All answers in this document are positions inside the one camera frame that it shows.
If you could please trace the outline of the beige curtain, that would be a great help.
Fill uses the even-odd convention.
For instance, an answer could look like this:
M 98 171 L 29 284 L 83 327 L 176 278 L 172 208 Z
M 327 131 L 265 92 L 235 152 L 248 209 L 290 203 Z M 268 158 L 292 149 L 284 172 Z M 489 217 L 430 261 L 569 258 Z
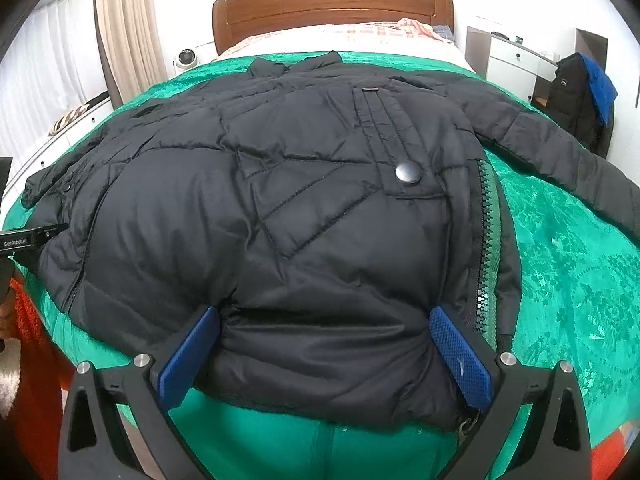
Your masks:
M 93 14 L 112 107 L 167 79 L 154 0 L 93 0 Z

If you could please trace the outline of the white bedside desk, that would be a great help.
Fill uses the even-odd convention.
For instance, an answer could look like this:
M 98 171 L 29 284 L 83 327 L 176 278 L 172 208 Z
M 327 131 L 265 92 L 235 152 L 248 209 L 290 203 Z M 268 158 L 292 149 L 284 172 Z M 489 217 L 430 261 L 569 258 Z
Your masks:
M 556 64 L 543 55 L 491 32 L 469 27 L 465 61 L 477 75 L 519 99 L 547 105 Z

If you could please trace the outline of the pink striped bed sheet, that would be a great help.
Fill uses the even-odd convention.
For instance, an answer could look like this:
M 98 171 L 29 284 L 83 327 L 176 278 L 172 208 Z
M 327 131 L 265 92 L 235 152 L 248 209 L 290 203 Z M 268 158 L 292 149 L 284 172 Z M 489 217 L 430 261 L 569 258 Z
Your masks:
M 218 58 L 273 53 L 367 52 L 439 58 L 458 55 L 454 42 L 433 26 L 413 18 L 397 22 L 369 22 L 347 25 L 314 25 L 249 36 L 224 50 Z

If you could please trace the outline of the white low drawer cabinet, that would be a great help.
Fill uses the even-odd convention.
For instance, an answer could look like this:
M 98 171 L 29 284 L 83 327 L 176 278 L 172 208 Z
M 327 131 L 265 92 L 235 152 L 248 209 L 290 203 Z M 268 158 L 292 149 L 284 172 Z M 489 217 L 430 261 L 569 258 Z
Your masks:
M 2 193 L 1 221 L 4 221 L 11 206 L 20 197 L 26 180 L 43 168 L 51 166 L 75 144 L 96 128 L 113 111 L 110 96 L 81 118 L 74 120 L 56 136 L 44 137 L 35 151 L 24 162 L 11 167 L 11 173 Z

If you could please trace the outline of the dark jacket on chair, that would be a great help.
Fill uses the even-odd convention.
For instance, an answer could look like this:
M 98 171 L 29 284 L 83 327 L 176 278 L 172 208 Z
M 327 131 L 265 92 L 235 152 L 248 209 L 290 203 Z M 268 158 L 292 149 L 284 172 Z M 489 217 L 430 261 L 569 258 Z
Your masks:
M 600 65 L 575 52 L 556 66 L 546 114 L 591 153 L 608 156 L 617 90 Z

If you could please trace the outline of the striped cloth on cabinet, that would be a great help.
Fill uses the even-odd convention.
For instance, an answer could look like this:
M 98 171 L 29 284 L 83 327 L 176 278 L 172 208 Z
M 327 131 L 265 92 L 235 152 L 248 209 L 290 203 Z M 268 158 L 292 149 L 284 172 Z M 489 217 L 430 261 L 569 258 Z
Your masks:
M 98 106 L 101 102 L 108 99 L 108 92 L 103 91 L 98 96 L 90 99 L 84 104 L 79 105 L 76 108 L 73 108 L 69 112 L 66 112 L 62 115 L 58 120 L 53 124 L 51 129 L 49 130 L 48 136 L 56 136 L 59 134 L 65 127 L 71 124 L 74 120 L 81 118 L 81 116 L 88 112 L 88 110 L 92 110 L 96 106 Z

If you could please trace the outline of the brown wooden headboard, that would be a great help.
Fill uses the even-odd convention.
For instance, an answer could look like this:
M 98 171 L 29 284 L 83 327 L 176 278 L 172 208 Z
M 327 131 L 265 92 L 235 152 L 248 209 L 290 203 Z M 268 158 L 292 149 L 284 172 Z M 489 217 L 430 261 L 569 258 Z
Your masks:
M 401 18 L 454 28 L 454 0 L 216 0 L 212 11 L 219 54 L 250 36 L 277 30 Z

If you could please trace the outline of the white sheer curtain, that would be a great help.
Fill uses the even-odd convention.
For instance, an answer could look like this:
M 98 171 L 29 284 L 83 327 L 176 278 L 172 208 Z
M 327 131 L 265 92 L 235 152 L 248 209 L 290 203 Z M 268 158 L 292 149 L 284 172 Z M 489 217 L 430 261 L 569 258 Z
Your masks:
M 1 154 L 21 162 L 106 90 L 94 0 L 39 0 L 1 61 Z

